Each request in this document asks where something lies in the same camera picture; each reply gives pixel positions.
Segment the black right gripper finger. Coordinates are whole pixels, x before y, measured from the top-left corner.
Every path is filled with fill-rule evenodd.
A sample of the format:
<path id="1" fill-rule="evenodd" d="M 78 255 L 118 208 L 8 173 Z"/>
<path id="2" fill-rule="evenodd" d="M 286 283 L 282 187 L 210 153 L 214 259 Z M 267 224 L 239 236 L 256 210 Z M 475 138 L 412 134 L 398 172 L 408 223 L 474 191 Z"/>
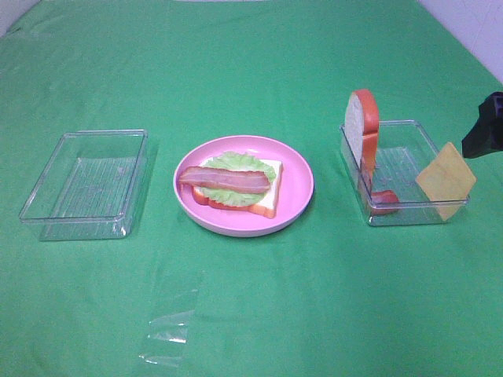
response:
<path id="1" fill-rule="evenodd" d="M 479 118 L 461 144 L 468 159 L 502 150 L 502 92 L 493 92 L 479 105 Z"/>

